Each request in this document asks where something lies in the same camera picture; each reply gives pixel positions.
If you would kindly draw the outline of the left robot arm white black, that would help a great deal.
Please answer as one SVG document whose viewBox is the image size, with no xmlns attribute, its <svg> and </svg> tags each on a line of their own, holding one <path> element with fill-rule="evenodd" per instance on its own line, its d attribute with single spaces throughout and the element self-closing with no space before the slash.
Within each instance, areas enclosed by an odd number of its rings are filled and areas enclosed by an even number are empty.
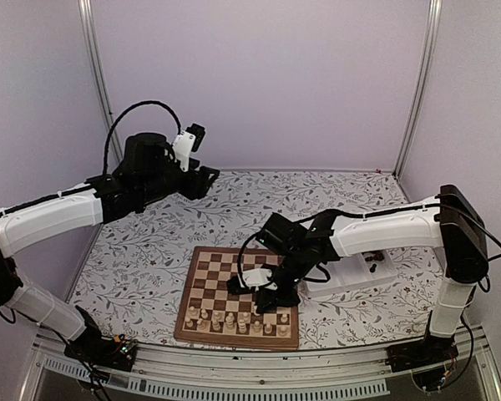
<svg viewBox="0 0 501 401">
<path fill-rule="evenodd" d="M 0 306 L 52 328 L 73 343 L 89 362 L 107 356 L 107 344 L 86 314 L 57 299 L 18 272 L 15 253 L 65 232 L 108 224 L 179 193 L 202 199 L 219 171 L 192 158 L 205 137 L 197 124 L 173 142 L 164 135 L 141 133 L 125 143 L 124 158 L 111 174 L 92 177 L 74 188 L 20 206 L 0 209 Z"/>
</svg>

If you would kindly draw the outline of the light chess piece rook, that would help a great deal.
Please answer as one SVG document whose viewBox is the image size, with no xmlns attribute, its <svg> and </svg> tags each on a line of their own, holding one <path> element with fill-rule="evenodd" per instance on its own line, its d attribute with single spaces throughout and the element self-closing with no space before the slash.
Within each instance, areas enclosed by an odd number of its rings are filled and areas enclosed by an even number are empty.
<svg viewBox="0 0 501 401">
<path fill-rule="evenodd" d="M 220 321 L 217 319 L 213 319 L 210 324 L 210 329 L 213 332 L 219 332 L 221 330 L 221 324 Z"/>
</svg>

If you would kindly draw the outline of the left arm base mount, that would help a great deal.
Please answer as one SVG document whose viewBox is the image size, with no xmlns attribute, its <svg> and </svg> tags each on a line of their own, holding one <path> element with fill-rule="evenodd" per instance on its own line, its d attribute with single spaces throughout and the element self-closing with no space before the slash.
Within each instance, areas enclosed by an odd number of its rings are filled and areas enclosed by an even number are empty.
<svg viewBox="0 0 501 401">
<path fill-rule="evenodd" d="M 76 307 L 84 319 L 85 330 L 80 336 L 68 341 L 64 355 L 80 362 L 131 372 L 137 354 L 137 341 L 120 334 L 104 337 L 97 323 L 81 307 Z"/>
</svg>

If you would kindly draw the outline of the white plastic divided tray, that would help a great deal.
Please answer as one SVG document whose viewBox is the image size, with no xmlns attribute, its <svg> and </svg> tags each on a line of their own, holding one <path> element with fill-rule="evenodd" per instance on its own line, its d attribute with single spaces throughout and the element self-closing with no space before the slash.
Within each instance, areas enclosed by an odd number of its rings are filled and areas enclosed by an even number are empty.
<svg viewBox="0 0 501 401">
<path fill-rule="evenodd" d="M 309 298 L 327 297 L 392 283 L 397 268 L 388 253 L 381 251 L 384 261 L 375 273 L 370 273 L 363 257 L 367 252 L 317 265 L 311 270 L 310 281 L 306 277 L 303 282 L 305 294 Z"/>
</svg>

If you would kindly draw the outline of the wooden chess board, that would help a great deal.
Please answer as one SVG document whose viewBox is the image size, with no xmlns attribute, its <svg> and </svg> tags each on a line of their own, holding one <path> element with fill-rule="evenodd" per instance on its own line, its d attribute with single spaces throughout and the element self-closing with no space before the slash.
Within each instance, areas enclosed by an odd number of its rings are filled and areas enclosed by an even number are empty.
<svg viewBox="0 0 501 401">
<path fill-rule="evenodd" d="M 198 343 L 211 346 L 265 349 L 270 351 L 296 351 L 299 348 L 299 317 L 296 307 L 279 307 L 274 312 L 254 314 L 256 295 L 230 295 L 226 282 L 237 273 L 238 250 L 235 248 L 197 246 L 190 263 L 180 309 L 175 324 L 174 338 L 179 342 Z M 189 316 L 189 307 L 199 310 L 197 318 Z M 205 309 L 209 318 L 203 329 L 196 327 L 200 317 L 200 310 Z M 221 312 L 221 330 L 213 332 L 210 329 L 213 320 L 213 311 Z M 224 323 L 229 312 L 235 315 L 235 333 L 224 333 Z M 247 322 L 247 333 L 237 332 L 237 322 L 242 319 L 242 313 L 250 314 Z M 287 324 L 281 323 L 281 316 L 288 316 Z M 185 318 L 193 321 L 193 327 L 185 326 Z M 253 333 L 251 326 L 254 322 L 262 325 L 261 333 Z M 272 325 L 272 334 L 264 334 L 264 325 Z M 279 326 L 288 327 L 287 335 L 278 336 L 276 329 Z"/>
</svg>

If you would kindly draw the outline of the light chess queen piece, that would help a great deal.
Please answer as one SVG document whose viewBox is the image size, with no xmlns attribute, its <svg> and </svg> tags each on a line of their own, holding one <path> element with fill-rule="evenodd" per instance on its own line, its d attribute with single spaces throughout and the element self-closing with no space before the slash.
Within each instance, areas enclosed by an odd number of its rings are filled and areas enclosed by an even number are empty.
<svg viewBox="0 0 501 401">
<path fill-rule="evenodd" d="M 248 330 L 248 327 L 247 327 L 245 320 L 240 319 L 237 322 L 237 332 L 240 334 L 245 334 L 245 333 L 247 333 L 247 330 Z"/>
</svg>

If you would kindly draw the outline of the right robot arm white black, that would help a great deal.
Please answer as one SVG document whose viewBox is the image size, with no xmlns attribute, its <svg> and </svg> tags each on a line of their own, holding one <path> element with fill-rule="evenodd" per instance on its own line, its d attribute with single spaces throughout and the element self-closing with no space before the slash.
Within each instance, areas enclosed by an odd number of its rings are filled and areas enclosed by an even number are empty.
<svg viewBox="0 0 501 401">
<path fill-rule="evenodd" d="M 258 242 L 282 258 L 279 266 L 240 274 L 241 284 L 259 292 L 264 301 L 260 312 L 295 306 L 297 284 L 319 264 L 369 251 L 441 248 L 445 277 L 415 357 L 432 364 L 446 353 L 468 299 L 488 275 L 493 259 L 487 242 L 495 239 L 456 186 L 443 185 L 437 195 L 406 206 L 363 213 L 328 209 L 308 221 L 304 226 L 275 213 L 258 232 Z"/>
</svg>

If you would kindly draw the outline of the light chess king piece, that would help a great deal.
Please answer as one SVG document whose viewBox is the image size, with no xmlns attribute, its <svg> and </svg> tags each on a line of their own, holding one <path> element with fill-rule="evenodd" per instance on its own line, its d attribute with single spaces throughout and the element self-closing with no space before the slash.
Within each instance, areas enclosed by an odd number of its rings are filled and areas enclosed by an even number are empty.
<svg viewBox="0 0 501 401">
<path fill-rule="evenodd" d="M 234 322 L 227 322 L 225 320 L 224 333 L 226 333 L 226 334 L 234 334 L 235 333 L 235 321 Z"/>
</svg>

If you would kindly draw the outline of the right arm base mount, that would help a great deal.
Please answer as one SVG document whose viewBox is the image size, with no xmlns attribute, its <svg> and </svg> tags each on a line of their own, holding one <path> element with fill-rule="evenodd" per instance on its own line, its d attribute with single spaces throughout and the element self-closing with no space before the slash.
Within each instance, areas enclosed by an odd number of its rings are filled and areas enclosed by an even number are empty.
<svg viewBox="0 0 501 401">
<path fill-rule="evenodd" d="M 440 390 L 446 383 L 458 356 L 451 338 L 436 338 L 430 334 L 410 343 L 387 347 L 385 364 L 393 373 L 410 371 L 414 384 L 425 392 Z"/>
</svg>

